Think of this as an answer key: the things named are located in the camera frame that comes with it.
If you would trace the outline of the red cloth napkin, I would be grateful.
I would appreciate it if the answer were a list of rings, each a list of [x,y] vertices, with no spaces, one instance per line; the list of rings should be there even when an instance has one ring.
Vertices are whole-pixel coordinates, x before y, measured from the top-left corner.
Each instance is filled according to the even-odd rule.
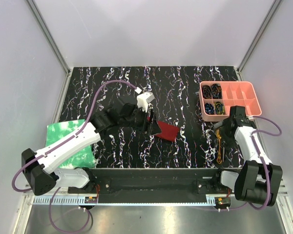
[[[162,133],[158,135],[154,135],[163,140],[167,140],[170,142],[175,142],[177,135],[180,131],[180,128],[174,125],[170,125],[163,121],[157,120],[158,125],[160,126]]]

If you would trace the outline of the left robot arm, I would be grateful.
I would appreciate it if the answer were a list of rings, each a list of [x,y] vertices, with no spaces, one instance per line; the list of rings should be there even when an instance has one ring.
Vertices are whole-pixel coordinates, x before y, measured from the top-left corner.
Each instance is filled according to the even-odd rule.
[[[95,189],[96,181],[86,167],[61,169],[59,166],[87,146],[102,141],[121,128],[131,128],[146,135],[161,133],[156,114],[149,104],[153,93],[117,98],[110,106],[94,112],[90,120],[48,147],[21,154],[22,173],[34,195],[40,196],[59,187],[80,188],[85,193]]]

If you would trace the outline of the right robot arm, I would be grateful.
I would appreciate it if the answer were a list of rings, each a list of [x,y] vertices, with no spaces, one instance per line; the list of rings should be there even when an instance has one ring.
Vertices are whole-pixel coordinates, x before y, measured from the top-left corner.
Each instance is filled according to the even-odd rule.
[[[267,157],[258,138],[259,133],[268,132],[257,129],[243,106],[232,106],[229,117],[216,123],[214,129],[219,133],[224,148],[239,146],[244,165],[240,172],[222,171],[212,181],[213,190],[223,193],[229,188],[237,200],[250,204],[256,210],[273,206],[283,170]]]

